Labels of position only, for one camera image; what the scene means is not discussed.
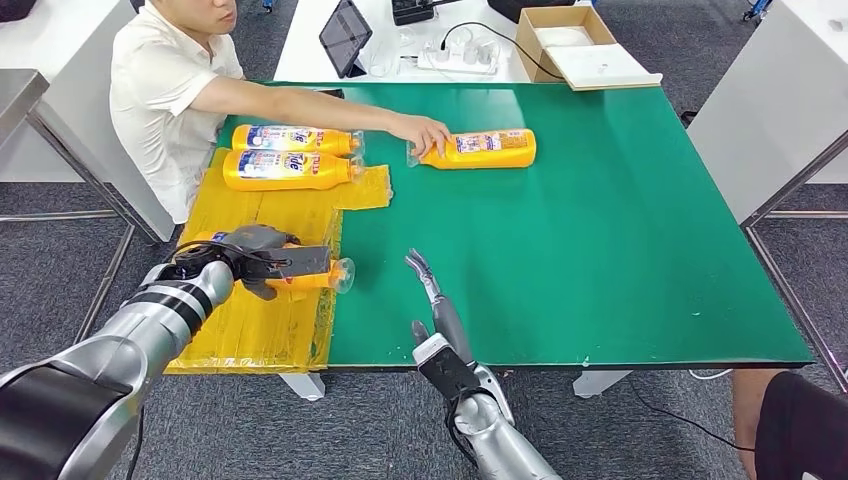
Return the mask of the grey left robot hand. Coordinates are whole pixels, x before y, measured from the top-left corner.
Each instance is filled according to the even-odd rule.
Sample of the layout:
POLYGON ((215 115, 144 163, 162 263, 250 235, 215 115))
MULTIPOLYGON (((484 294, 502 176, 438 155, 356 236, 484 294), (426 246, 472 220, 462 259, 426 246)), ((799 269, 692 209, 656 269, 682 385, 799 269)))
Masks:
POLYGON ((277 296, 269 280, 294 280, 331 270, 328 246, 305 246, 295 235, 271 226, 242 226, 226 234, 222 242, 240 250, 226 253, 234 267, 233 278, 262 300, 277 296))

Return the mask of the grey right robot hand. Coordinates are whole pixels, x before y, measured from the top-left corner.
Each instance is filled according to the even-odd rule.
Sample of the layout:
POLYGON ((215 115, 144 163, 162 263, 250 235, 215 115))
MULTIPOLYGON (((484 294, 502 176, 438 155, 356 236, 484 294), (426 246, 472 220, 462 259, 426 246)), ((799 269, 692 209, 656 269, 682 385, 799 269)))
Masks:
POLYGON ((429 263, 414 248, 409 249, 404 261, 416 272, 426 292, 435 331, 441 333, 455 349, 460 359, 468 367, 474 369, 476 362, 473 359, 468 336, 459 313, 452 300, 442 292, 429 263))

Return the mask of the person's hand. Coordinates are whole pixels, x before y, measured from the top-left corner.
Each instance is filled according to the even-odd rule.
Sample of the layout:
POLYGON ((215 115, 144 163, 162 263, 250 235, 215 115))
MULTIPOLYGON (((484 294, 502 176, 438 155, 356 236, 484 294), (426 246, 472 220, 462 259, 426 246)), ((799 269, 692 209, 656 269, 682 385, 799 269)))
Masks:
POLYGON ((440 155, 445 153, 451 134, 446 125, 434 119, 395 113, 388 123, 388 132, 400 139, 411 142, 413 154, 422 157, 435 149, 440 155))

